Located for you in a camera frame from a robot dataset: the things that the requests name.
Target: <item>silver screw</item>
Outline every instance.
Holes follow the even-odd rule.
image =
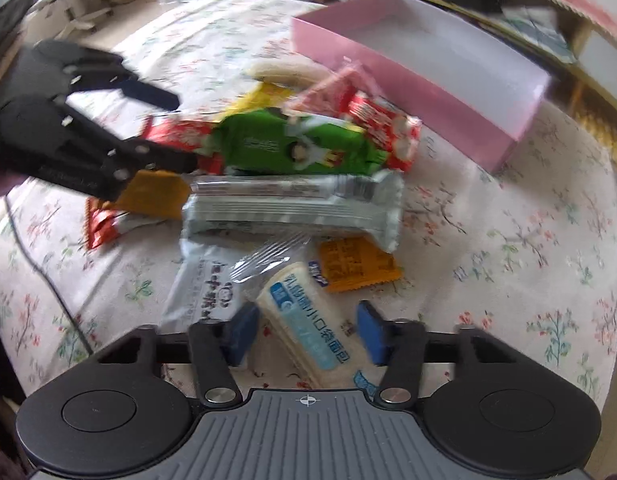
[[[404,388],[387,388],[380,392],[380,399],[390,404],[400,404],[407,402],[411,398],[409,391]]]
[[[114,176],[115,179],[123,182],[124,180],[128,180],[128,178],[130,177],[130,173],[128,172],[128,170],[120,168],[119,170],[113,171],[112,176]]]
[[[215,404],[224,404],[231,402],[235,399],[236,393],[230,388],[211,388],[206,394],[204,394],[208,402],[214,402]]]

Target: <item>floral pattern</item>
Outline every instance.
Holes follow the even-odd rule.
[[[293,0],[196,0],[166,13],[117,50],[144,77],[178,92],[182,112],[208,118],[255,86],[244,69],[289,54],[290,16],[314,9]],[[121,137],[153,108],[117,92],[71,96]],[[578,385],[602,406],[617,352],[617,187],[607,153],[551,104],[497,174],[482,171],[423,128],[405,178],[405,213],[394,283],[333,296],[352,317],[371,300],[388,318],[430,330],[457,323],[489,330]],[[12,192],[16,227],[97,349],[136,326],[159,322],[181,254],[181,226],[164,222],[86,252],[84,197],[30,181]],[[32,272],[4,221],[0,200],[0,334],[27,393],[86,357],[47,285]],[[192,395],[186,365],[165,380]],[[309,384],[262,325],[246,364],[250,386]],[[452,377],[425,368],[423,393]]]

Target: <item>black cable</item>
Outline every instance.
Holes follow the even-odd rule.
[[[75,318],[68,311],[68,308],[66,307],[66,303],[64,303],[64,300],[60,296],[60,292],[58,291],[58,288],[55,286],[55,283],[53,283],[53,281],[48,276],[48,274],[46,274],[46,272],[44,272],[44,270],[32,259],[30,253],[24,247],[24,244],[22,243],[22,239],[20,238],[20,235],[17,232],[17,227],[15,226],[15,218],[13,217],[13,211],[11,209],[11,203],[9,202],[7,196],[4,197],[4,203],[6,204],[6,214],[8,215],[8,221],[11,225],[11,229],[13,230],[13,237],[15,237],[15,243],[17,244],[20,251],[24,255],[26,261],[32,267],[32,270],[34,270],[37,274],[39,274],[44,279],[44,281],[48,285],[48,288],[50,288],[52,293],[55,295],[55,299],[58,300],[58,303],[60,304],[60,307],[62,311],[64,312],[64,316],[66,316],[66,318],[68,319],[68,322],[73,326],[73,330],[77,333],[77,336],[79,337],[79,340],[84,346],[84,349],[86,350],[86,352],[89,355],[93,355],[92,346],[88,342],[86,335],[84,334],[82,329],[79,327],[79,324],[77,323],[77,321],[75,321]]]

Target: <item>cabinet drawer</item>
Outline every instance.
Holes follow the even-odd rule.
[[[617,48],[593,31],[578,61],[582,70],[617,99]]]

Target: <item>open cardboard box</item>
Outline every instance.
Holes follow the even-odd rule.
[[[524,138],[549,75],[514,49],[421,0],[350,0],[293,18],[295,50],[337,70],[360,61],[384,96],[484,170]]]

